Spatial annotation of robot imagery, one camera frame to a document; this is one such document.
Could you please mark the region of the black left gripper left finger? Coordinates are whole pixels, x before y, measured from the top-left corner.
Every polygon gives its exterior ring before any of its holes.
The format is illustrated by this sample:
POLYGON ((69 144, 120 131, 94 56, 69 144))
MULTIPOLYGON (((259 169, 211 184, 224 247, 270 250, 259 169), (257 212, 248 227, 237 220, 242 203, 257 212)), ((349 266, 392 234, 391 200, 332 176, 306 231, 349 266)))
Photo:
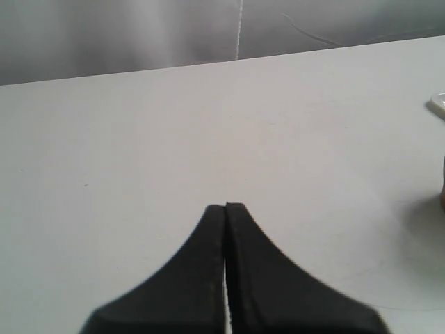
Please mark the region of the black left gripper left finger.
POLYGON ((97 308, 82 333, 224 333, 225 209, 209 205, 177 253, 145 282, 97 308))

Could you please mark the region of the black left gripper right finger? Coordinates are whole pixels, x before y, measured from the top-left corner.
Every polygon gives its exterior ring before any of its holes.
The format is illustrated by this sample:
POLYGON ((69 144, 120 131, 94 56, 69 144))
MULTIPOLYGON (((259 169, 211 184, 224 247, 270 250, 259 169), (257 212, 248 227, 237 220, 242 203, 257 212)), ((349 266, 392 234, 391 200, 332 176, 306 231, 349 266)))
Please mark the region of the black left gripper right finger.
POLYGON ((233 333, 388 333, 373 308, 294 264, 245 205, 225 206, 225 264, 233 333))

